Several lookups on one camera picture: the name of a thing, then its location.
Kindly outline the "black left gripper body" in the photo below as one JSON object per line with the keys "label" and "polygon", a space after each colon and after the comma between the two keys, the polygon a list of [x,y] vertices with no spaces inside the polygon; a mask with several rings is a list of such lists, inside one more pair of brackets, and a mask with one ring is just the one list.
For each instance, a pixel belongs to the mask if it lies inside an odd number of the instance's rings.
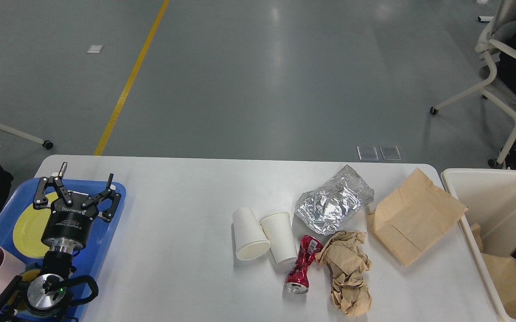
{"label": "black left gripper body", "polygon": [[79,212],[52,211],[41,242],[52,247],[66,240],[73,244],[74,250],[82,250],[86,248],[93,222]]}

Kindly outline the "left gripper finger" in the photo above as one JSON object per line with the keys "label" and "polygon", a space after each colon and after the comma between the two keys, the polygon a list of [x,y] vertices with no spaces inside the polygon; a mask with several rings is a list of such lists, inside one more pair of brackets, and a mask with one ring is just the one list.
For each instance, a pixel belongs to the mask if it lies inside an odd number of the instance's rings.
{"label": "left gripper finger", "polygon": [[63,165],[61,166],[59,173],[56,176],[39,178],[33,200],[33,208],[35,210],[44,208],[51,209],[49,200],[47,197],[45,197],[45,190],[48,187],[53,187],[58,197],[61,198],[64,203],[66,203],[68,206],[73,206],[73,199],[70,196],[67,188],[63,185],[63,176],[66,172],[67,166],[68,163],[63,162]]}
{"label": "left gripper finger", "polygon": [[[119,206],[122,195],[116,191],[116,188],[112,188],[113,173],[109,174],[109,178],[106,184],[106,188],[99,192],[97,195],[88,198],[86,201],[81,203],[81,210],[84,211],[84,216],[90,220],[94,220],[98,216],[101,220],[110,223],[113,220],[114,214]],[[110,200],[111,206],[102,212],[98,211],[98,205],[104,202],[106,199]]]}

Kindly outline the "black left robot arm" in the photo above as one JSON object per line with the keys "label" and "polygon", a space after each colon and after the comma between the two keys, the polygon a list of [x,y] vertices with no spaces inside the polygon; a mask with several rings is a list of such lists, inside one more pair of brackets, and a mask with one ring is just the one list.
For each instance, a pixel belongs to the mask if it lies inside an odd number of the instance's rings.
{"label": "black left robot arm", "polygon": [[0,322],[77,322],[98,297],[126,189],[113,174],[64,179],[66,167],[20,185],[0,214]]}

